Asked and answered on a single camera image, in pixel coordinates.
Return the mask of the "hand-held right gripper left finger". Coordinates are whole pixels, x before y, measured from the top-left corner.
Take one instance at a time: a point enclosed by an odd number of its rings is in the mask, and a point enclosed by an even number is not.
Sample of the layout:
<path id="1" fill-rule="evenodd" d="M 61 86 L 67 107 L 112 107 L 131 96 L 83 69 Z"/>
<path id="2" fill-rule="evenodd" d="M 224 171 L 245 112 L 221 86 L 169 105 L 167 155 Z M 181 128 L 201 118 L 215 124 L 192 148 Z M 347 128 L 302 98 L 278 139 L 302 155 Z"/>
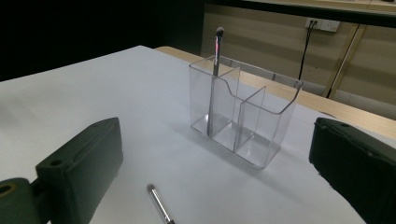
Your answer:
<path id="1" fill-rule="evenodd" d="M 36 167 L 52 224 L 89 224 L 123 162 L 120 121 L 90 125 Z"/>

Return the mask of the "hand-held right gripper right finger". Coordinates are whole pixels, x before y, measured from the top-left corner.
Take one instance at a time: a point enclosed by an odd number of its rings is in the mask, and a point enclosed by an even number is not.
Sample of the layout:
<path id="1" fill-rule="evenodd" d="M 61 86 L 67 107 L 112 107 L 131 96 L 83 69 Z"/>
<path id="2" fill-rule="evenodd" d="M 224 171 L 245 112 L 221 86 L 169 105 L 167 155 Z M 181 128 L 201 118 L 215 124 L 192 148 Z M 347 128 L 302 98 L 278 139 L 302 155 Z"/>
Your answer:
<path id="1" fill-rule="evenodd" d="M 315 121 L 309 161 L 367 224 L 396 224 L 396 149 L 335 119 Z"/>

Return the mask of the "clear plastic organizer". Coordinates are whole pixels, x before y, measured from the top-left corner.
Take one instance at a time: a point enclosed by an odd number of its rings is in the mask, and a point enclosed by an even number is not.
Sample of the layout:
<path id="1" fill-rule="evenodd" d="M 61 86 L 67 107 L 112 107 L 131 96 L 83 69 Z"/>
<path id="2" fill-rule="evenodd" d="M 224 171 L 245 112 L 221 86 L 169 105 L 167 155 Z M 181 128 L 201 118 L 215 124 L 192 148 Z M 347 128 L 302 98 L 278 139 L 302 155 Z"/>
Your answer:
<path id="1" fill-rule="evenodd" d="M 258 169 L 280 150 L 303 82 L 222 57 L 189 65 L 191 127 Z"/>

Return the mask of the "black pen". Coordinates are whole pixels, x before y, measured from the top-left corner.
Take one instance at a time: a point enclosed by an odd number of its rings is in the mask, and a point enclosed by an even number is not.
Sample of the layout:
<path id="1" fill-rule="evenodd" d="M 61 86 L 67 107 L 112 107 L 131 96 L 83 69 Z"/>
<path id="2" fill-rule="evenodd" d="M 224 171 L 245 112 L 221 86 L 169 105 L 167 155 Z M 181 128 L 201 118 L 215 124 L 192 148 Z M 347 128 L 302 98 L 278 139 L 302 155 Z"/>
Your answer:
<path id="1" fill-rule="evenodd" d="M 208 136 L 212 134 L 212 129 L 213 129 L 214 89 L 215 89 L 215 81 L 219 76 L 220 49 L 221 49 L 223 34 L 224 34 L 224 28 L 218 27 L 216 30 L 215 54 L 214 54 L 213 72 L 211 78 L 211 89 L 210 89 L 210 98 L 209 98 L 209 109 L 208 109 L 208 117 L 207 117 L 206 134 Z"/>

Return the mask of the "wooden table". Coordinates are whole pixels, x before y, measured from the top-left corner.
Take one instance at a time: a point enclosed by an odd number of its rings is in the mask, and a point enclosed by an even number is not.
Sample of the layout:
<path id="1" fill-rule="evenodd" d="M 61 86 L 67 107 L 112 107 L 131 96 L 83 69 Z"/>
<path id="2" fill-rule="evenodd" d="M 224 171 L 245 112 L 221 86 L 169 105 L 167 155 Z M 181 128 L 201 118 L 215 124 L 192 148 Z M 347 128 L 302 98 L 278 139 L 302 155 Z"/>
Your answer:
<path id="1" fill-rule="evenodd" d="M 191 54 L 187 51 L 164 46 L 158 47 L 156 50 L 168 55 L 179 58 L 188 63 L 195 63 L 203 59 L 203 57 Z M 244 84 L 259 87 L 264 84 L 264 78 L 242 72 L 241 80 Z M 348 123 L 369 133 L 376 133 L 392 139 L 396 139 L 396 120 L 387 119 L 376 114 L 366 112 L 364 110 L 344 105 L 333 100 L 323 98 L 307 91 L 300 91 L 296 103 L 306 106 L 326 115 L 334 116 L 336 119 Z"/>

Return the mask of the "white table sheet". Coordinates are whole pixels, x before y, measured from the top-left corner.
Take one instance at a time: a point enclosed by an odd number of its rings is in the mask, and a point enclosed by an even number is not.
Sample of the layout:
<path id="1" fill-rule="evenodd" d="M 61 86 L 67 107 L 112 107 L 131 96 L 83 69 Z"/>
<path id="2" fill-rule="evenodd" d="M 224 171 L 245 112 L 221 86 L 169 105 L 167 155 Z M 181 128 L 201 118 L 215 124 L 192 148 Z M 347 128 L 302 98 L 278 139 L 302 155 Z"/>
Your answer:
<path id="1" fill-rule="evenodd" d="M 134 47 L 0 82 L 0 224 L 52 224 L 35 167 L 95 122 L 120 121 L 123 162 L 89 224 L 367 224 L 309 161 L 315 121 L 296 103 L 258 169 L 196 132 L 191 63 Z"/>

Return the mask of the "black horizontal bar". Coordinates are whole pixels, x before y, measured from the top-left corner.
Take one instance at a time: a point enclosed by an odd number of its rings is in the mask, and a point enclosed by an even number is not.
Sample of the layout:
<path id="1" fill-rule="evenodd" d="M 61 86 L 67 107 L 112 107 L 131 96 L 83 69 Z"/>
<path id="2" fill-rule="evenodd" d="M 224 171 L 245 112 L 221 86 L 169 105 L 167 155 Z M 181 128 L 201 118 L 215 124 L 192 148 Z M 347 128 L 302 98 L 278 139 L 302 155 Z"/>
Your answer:
<path id="1" fill-rule="evenodd" d="M 205 0 L 205 3 L 396 29 L 395 13 L 391 14 L 363 9 L 338 9 L 334 7 L 302 6 L 244 0 Z"/>

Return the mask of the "vertical wooden wall strip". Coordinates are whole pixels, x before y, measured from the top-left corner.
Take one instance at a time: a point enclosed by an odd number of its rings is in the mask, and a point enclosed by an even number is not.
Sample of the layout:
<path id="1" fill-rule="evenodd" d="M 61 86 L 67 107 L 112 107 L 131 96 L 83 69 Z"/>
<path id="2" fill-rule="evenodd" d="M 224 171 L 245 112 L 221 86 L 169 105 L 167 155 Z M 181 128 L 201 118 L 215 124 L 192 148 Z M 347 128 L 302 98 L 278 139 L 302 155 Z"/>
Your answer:
<path id="1" fill-rule="evenodd" d="M 326 89 L 323 93 L 325 98 L 332 99 L 344 77 L 344 74 L 358 48 L 359 43 L 366 30 L 366 25 L 353 23 L 350 32 L 346 38 L 346 42 L 342 47 L 341 53 L 335 65 L 334 73 L 331 75 L 328 83 L 326 84 Z"/>

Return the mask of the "white wall outlet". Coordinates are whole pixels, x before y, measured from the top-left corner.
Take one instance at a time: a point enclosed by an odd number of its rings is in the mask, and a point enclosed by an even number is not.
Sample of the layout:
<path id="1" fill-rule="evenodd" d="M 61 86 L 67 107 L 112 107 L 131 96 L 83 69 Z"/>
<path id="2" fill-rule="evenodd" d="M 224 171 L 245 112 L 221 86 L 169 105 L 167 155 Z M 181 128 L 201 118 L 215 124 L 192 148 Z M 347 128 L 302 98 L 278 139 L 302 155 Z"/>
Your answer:
<path id="1" fill-rule="evenodd" d="M 305 23 L 306 28 L 335 33 L 340 25 L 339 21 L 308 18 Z"/>

